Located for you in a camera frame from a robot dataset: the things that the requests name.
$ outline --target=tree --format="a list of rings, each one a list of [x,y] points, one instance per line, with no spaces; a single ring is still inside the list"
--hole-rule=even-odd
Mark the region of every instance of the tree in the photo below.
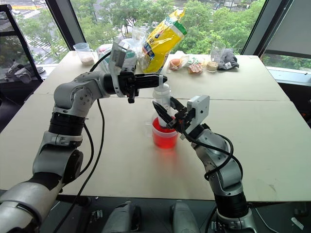
[[[173,0],[104,0],[99,15],[122,33],[128,27],[159,23],[173,11]]]
[[[220,8],[212,15],[212,7],[197,0],[188,0],[185,4],[185,16],[181,23],[188,34],[173,51],[188,53],[209,53],[211,44],[220,41],[239,53],[244,47],[256,22],[264,0],[251,4],[250,9],[231,12]]]
[[[92,16],[79,19],[79,23],[90,48],[96,49],[102,44],[109,44],[118,35],[111,23],[94,22]]]
[[[28,58],[17,36],[1,37],[0,43],[1,68],[10,68],[13,64],[13,60],[22,65],[26,65],[29,63]]]
[[[71,0],[70,2],[78,19],[91,17],[93,21],[97,21],[93,5],[96,0]]]
[[[288,69],[311,68],[311,59],[301,57],[291,57],[275,54],[264,54],[264,64],[269,67],[281,67]]]
[[[61,48],[66,48],[62,36],[58,29],[55,29],[53,19],[47,9],[41,8],[40,14],[36,18],[24,19],[23,16],[17,18],[18,24],[21,27],[22,32],[27,35],[34,43],[36,41],[42,42],[41,45],[36,44],[35,46],[40,47],[49,57],[60,61],[66,55],[68,51],[61,51]],[[41,62],[42,57],[45,54],[36,54],[33,52],[34,59],[36,62]]]

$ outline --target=label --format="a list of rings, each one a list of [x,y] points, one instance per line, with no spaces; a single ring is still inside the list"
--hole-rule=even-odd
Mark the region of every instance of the label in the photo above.
[[[228,62],[228,63],[225,64],[225,67],[226,67],[227,69],[230,69],[230,68],[232,68],[232,65],[231,65],[230,62]]]

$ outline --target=plastic container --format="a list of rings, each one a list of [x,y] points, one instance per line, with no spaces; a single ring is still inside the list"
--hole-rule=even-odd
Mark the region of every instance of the plastic container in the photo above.
[[[132,39],[123,39],[123,42],[130,45],[130,49],[127,50],[125,55],[125,60],[123,63],[123,67],[130,66],[130,65],[136,65],[137,64],[137,57],[135,52],[133,51],[133,41]],[[112,44],[105,44],[101,45],[96,49],[98,59],[101,59],[103,56],[105,56],[107,53],[111,52]],[[100,67],[105,73],[110,73],[109,71],[109,59],[110,56],[107,56],[101,63]]]
[[[92,53],[94,51],[89,48],[88,43],[78,43],[75,44],[73,48],[77,51],[77,54],[83,65],[90,66],[95,63],[95,56]]]
[[[163,149],[173,148],[176,145],[178,132],[174,129],[162,128],[156,117],[152,122],[152,138],[154,144]]]
[[[167,111],[167,113],[169,115],[171,115],[171,90],[170,90],[170,86],[166,83],[163,83],[163,79],[162,79],[162,83],[161,81],[160,85],[158,87],[154,88],[154,92],[153,92],[153,97],[155,99],[155,101],[159,104],[162,105],[162,107],[164,107]],[[159,123],[162,127],[166,127],[166,122],[159,117]]]
[[[219,63],[225,50],[225,44],[222,42],[214,42],[210,50],[210,59],[212,62]]]

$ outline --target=snack bag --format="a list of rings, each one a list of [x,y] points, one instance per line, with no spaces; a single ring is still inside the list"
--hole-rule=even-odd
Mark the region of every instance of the snack bag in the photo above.
[[[178,22],[184,11],[174,11],[163,20],[143,43],[138,62],[144,73],[161,71],[170,50],[187,34]]]

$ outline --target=white bottle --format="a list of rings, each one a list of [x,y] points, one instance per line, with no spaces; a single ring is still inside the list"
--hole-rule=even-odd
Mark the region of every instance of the white bottle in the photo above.
[[[153,92],[153,97],[155,98],[155,101],[162,105],[167,111],[167,114],[171,115],[171,90],[170,86],[166,83],[163,83],[163,80],[161,82],[160,80],[160,86],[155,87]],[[162,127],[166,127],[166,122],[158,116],[159,124]]]

